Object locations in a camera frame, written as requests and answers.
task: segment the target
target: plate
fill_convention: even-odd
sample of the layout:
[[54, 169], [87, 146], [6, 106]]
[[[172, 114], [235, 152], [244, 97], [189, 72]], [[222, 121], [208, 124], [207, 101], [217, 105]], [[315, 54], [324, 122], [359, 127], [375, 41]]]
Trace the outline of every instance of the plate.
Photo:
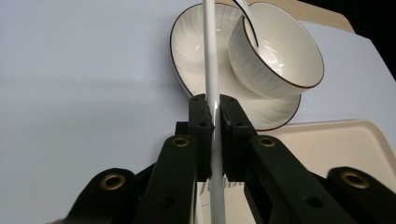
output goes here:
[[[297, 112], [301, 95], [274, 99], [260, 96], [243, 87], [233, 74], [228, 57], [229, 38], [242, 14], [238, 8], [224, 4], [216, 4], [215, 10], [220, 94], [237, 99], [258, 131], [273, 130], [288, 123]], [[203, 6], [195, 5], [177, 17], [171, 32], [173, 64], [177, 77], [189, 96], [205, 93], [203, 22]]]

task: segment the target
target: white ceramic bowl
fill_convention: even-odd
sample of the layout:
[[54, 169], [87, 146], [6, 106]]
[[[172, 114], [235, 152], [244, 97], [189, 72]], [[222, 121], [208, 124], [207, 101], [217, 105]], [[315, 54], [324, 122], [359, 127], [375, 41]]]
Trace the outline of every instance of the white ceramic bowl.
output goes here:
[[283, 9], [268, 3], [250, 5], [265, 61], [254, 45], [248, 20], [241, 17], [229, 42], [233, 72], [248, 90], [262, 96], [287, 98], [316, 87], [323, 79], [323, 60], [312, 36]]
[[[216, 4], [219, 56], [219, 90], [238, 100], [256, 130], [283, 126], [296, 113], [301, 95], [269, 98], [244, 88], [235, 78], [228, 57], [231, 32], [241, 12]], [[187, 8], [177, 17], [170, 36], [170, 50], [177, 77], [189, 96], [205, 93], [204, 25], [202, 4]]]

